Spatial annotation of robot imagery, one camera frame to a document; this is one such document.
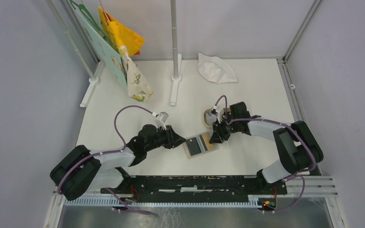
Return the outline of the gold striped card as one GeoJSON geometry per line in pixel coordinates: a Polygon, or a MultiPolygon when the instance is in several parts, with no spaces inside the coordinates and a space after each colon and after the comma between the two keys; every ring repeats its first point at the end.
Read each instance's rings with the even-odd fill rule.
{"type": "Polygon", "coordinates": [[[202,153],[209,153],[219,149],[217,144],[209,143],[210,137],[211,137],[211,132],[205,132],[199,135],[199,140],[202,146],[202,153]]]}

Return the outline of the black VIP card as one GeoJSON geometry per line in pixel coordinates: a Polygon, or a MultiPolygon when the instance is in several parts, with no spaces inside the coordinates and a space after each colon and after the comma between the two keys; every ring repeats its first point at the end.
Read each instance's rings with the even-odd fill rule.
{"type": "Polygon", "coordinates": [[[188,149],[188,154],[190,156],[195,156],[201,154],[200,145],[195,137],[186,140],[186,146],[188,149]]]}

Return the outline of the beige card holder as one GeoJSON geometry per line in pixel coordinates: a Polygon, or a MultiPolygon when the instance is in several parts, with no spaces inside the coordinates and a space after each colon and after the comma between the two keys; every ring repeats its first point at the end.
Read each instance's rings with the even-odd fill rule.
{"type": "Polygon", "coordinates": [[[187,158],[192,159],[217,151],[219,149],[218,145],[209,143],[211,136],[212,132],[208,131],[188,138],[183,144],[187,158]]]}

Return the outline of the beige oval tray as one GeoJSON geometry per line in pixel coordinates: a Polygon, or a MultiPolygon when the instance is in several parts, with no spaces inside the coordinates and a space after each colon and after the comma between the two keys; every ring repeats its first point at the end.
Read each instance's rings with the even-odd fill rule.
{"type": "Polygon", "coordinates": [[[203,122],[206,128],[212,130],[213,123],[216,121],[221,122],[222,118],[230,111],[231,111],[230,108],[223,108],[221,110],[210,108],[205,110],[203,113],[203,122]]]}

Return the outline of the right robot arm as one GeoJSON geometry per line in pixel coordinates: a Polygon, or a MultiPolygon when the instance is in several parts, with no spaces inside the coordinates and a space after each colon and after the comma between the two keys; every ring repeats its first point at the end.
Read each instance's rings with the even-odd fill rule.
{"type": "Polygon", "coordinates": [[[312,171],[324,159],[323,152],[304,121],[291,124],[250,115],[244,102],[230,109],[212,124],[210,143],[223,143],[233,133],[243,133],[268,139],[276,144],[278,160],[257,172],[255,186],[267,194],[279,180],[290,180],[296,174],[312,171]]]}

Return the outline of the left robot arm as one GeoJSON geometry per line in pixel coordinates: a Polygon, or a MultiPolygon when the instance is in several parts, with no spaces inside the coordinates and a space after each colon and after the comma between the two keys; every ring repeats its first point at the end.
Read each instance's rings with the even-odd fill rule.
{"type": "Polygon", "coordinates": [[[53,168],[49,176],[67,200],[75,200],[86,191],[106,187],[126,193],[130,189],[130,180],[124,167],[139,164],[151,150],[159,147],[174,149],[185,141],[170,125],[157,128],[146,124],[124,148],[101,152],[78,145],[53,168]]]}

